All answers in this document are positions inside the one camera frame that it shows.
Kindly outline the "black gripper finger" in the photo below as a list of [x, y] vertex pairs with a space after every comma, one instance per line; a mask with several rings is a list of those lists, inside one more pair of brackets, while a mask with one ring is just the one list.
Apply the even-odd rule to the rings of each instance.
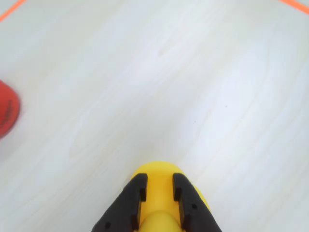
[[186, 232], [220, 232], [213, 215], [189, 179], [182, 173], [174, 173], [172, 179], [181, 228]]
[[141, 203], [146, 201], [148, 176], [135, 175], [92, 228], [93, 232], [134, 232], [140, 227]]

